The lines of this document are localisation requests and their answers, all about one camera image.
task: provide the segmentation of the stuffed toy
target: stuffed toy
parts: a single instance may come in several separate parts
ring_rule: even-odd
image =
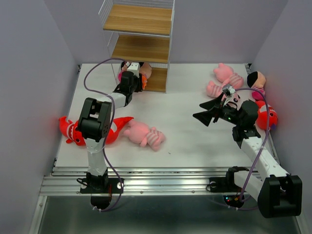
[[[133,117],[114,118],[112,127],[108,132],[105,144],[112,144],[117,139],[119,132],[122,130],[122,128],[132,119]]]
[[[258,110],[258,119],[256,120],[257,125],[260,129],[266,130],[267,129],[267,108],[265,106],[264,101],[256,101],[259,110]],[[272,106],[269,105],[269,128],[274,129],[277,125],[277,113],[272,108]]]
[[[247,76],[247,84],[250,88],[259,90],[263,95],[265,95],[264,84],[266,79],[261,72],[252,72]],[[263,100],[263,97],[257,91],[252,91],[253,98],[258,100]]]
[[[145,89],[146,84],[147,84],[147,80],[151,77],[152,75],[152,67],[150,66],[150,64],[148,62],[139,62],[140,64],[140,69],[139,69],[139,74],[141,74],[142,76],[142,84],[143,84],[143,89]],[[125,64],[125,62],[121,63],[121,71],[118,74],[118,80],[119,82],[121,82],[121,74],[124,71],[127,71],[127,65]]]
[[[149,144],[154,151],[157,151],[160,149],[160,144],[166,139],[162,132],[156,130],[155,127],[150,129],[145,123],[132,119],[129,121],[129,126],[130,128],[125,130],[123,134],[133,143],[140,144],[141,147]]]
[[[76,145],[85,145],[84,139],[82,137],[82,133],[77,130],[78,120],[76,123],[73,123],[71,120],[66,120],[66,116],[59,118],[59,129],[60,132],[66,136],[68,139],[66,143],[76,143]]]
[[[214,69],[214,74],[222,84],[216,85],[213,81],[209,81],[206,88],[206,93],[208,96],[216,98],[222,93],[222,88],[226,84],[230,84],[235,89],[243,86],[244,78],[239,74],[235,73],[233,68],[225,65],[224,63],[219,63],[218,67]]]
[[[77,130],[78,120],[73,124],[71,120],[66,120],[66,118],[66,116],[59,118],[59,129],[62,134],[68,138],[66,143],[69,144],[75,142],[76,145],[79,146],[85,145],[82,133]],[[133,117],[115,118],[112,127],[108,132],[105,144],[112,144],[117,139],[122,128],[132,119]]]

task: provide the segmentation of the metal edge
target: metal edge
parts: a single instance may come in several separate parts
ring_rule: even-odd
[[[172,5],[172,13],[171,13],[171,27],[170,27],[170,40],[169,40],[169,53],[168,53],[168,66],[167,66],[167,78],[166,78],[166,92],[167,92],[167,84],[168,84],[168,75],[169,75],[169,70],[170,70],[170,55],[171,55],[171,44],[172,44],[172,31],[174,28],[174,18],[175,18],[175,3],[176,0],[174,0],[173,5]]]
[[[157,37],[157,38],[169,38],[169,37],[170,37],[170,35],[151,34],[151,33],[126,32],[126,31],[121,31],[121,30],[109,30],[109,29],[104,29],[104,31],[113,32],[113,33],[123,33],[123,34],[126,34],[126,35],[134,35],[134,36],[146,36],[146,37]]]
[[[73,91],[73,95],[72,95],[72,97],[71,97],[70,105],[69,105],[68,111],[67,111],[67,113],[66,113],[66,116],[69,115],[70,107],[71,107],[72,104],[73,104],[74,95],[75,95],[75,91],[76,91],[76,88],[77,88],[79,76],[80,76],[80,72],[78,73],[78,76],[76,77],[75,88],[74,88],[74,91]],[[57,158],[58,158],[58,156],[59,156],[59,150],[60,150],[60,146],[61,146],[63,137],[65,137],[65,136],[62,135],[61,138],[60,138],[60,140],[59,140],[59,142],[58,142],[58,151],[57,151],[56,156],[55,156],[55,158],[54,158],[54,166],[53,166],[53,168],[55,167],[55,165],[56,165],[56,163],[57,163]]]
[[[44,207],[47,201],[47,196],[40,195],[36,204],[34,216],[30,225],[29,234],[37,234],[39,232],[41,220],[43,217]]]
[[[308,222],[304,215],[303,210],[301,211],[301,215],[296,217],[296,220],[297,220],[298,227],[299,227],[301,234],[311,234],[311,230],[309,228],[309,225],[308,225]]]
[[[54,167],[53,172],[86,172],[88,167]],[[128,173],[179,173],[179,172],[226,172],[229,167],[190,167],[190,168],[118,168],[115,167],[118,172]]]

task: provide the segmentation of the striped plush leg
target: striped plush leg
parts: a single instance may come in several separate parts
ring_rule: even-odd
[[[252,88],[259,90],[265,96],[265,91],[263,88],[258,88],[257,86],[253,86]],[[256,101],[263,100],[262,95],[258,93],[257,91],[252,91],[252,96]]]
[[[231,76],[230,76],[230,85],[233,86],[233,88],[235,89],[238,89],[240,87],[243,86],[244,84],[244,78],[241,77],[239,74],[237,73],[233,73]]]
[[[213,81],[209,81],[206,88],[206,93],[208,96],[216,98],[222,93],[222,87],[216,85]]]

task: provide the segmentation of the purple wall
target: purple wall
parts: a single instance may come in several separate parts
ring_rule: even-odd
[[[103,0],[44,1],[78,64],[109,58],[98,16]]]
[[[171,62],[252,62],[286,0],[176,0]]]
[[[109,57],[109,36],[105,41],[98,19],[99,0],[44,1],[78,63]],[[176,0],[171,62],[252,62],[286,3]]]
[[[312,1],[289,1],[259,51],[253,70],[267,77],[268,101],[279,115],[272,132],[282,166],[303,181],[303,209],[312,230]]]
[[[0,1],[0,233],[28,233],[77,65],[42,0]]]

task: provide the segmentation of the white table surface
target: white table surface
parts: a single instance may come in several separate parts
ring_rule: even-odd
[[[247,72],[244,64],[229,64],[244,79]],[[69,119],[79,118],[84,100],[101,95],[89,92],[83,87],[83,79],[94,64],[83,64],[76,91],[71,104]],[[216,80],[213,69],[217,64],[171,64],[167,93],[134,93],[132,102],[116,111],[116,117],[132,116],[150,127],[162,131],[167,140],[158,152],[149,146],[141,148],[119,134],[118,139],[106,146],[106,154],[115,167],[126,168],[185,168],[185,167],[232,167],[251,166],[248,157],[239,149],[232,138],[233,125],[223,120],[205,127],[192,114],[204,111],[200,103],[211,100],[205,87],[210,80]],[[87,86],[111,93],[116,82],[112,67],[104,64],[88,77]],[[243,100],[252,99],[251,93],[241,91]],[[262,138],[264,131],[259,130]],[[74,143],[67,144],[62,137],[56,167],[87,167],[87,151]]]

